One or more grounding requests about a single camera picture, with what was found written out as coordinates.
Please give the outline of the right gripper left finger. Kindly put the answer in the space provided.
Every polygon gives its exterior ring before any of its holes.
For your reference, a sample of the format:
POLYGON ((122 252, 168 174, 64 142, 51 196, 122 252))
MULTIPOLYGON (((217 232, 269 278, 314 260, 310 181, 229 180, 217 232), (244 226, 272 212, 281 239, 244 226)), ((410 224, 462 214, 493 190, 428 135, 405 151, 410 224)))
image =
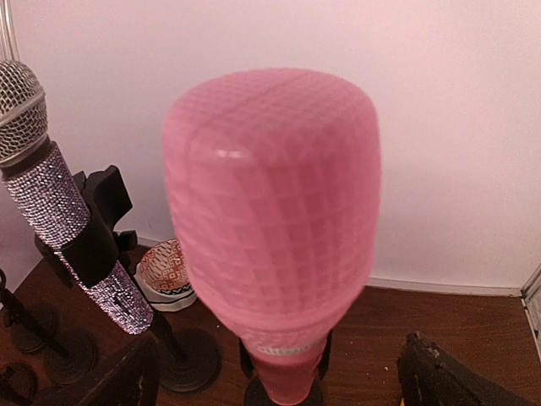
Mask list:
POLYGON ((159 372, 155 343, 139 338, 118 350, 63 394, 64 405, 155 405, 159 372))

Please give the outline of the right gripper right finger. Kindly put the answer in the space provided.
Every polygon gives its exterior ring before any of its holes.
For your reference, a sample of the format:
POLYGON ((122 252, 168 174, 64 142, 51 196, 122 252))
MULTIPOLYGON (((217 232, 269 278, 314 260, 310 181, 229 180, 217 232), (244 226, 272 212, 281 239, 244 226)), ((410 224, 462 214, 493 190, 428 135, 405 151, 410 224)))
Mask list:
POLYGON ((419 332, 407 334, 397 369, 405 406, 532 404, 469 369, 419 332))

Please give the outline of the orange microphone's black stand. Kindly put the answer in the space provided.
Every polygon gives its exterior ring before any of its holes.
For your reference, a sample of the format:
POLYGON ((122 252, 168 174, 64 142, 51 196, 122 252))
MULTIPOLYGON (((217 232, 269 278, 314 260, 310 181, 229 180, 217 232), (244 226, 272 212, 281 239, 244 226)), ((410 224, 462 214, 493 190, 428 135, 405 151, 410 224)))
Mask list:
POLYGON ((41 338, 45 347, 43 365, 50 381, 59 386, 67 386, 80 380, 99 360, 99 349, 90 334, 82 329, 65 332, 58 329, 55 337, 49 337, 37 320, 30 315, 29 309, 7 287, 7 276, 1 273, 1 305, 3 310, 11 312, 18 321, 41 338))

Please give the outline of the pink microphone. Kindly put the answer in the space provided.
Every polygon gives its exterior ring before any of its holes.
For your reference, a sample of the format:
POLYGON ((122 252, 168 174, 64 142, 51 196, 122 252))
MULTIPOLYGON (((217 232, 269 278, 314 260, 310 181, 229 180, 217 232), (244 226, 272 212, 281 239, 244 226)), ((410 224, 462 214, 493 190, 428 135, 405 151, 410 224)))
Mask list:
POLYGON ((199 299, 248 348, 325 339, 363 291, 380 212, 377 113, 308 69, 227 74, 163 126, 175 235, 199 299))

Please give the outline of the blue microphone's black stand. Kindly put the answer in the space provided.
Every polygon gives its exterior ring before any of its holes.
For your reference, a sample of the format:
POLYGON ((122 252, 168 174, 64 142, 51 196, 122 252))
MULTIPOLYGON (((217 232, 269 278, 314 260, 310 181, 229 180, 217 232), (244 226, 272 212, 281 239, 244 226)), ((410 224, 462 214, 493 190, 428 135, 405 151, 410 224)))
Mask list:
MULTIPOLYGON (((38 324, 44 329, 49 337, 55 337, 58 329, 57 311, 49 304, 33 305, 29 309, 38 324)), ((43 340, 36 336, 29 328, 9 311, 3 310, 3 325, 10 331, 11 342, 22 354, 38 353, 45 347, 43 340)))

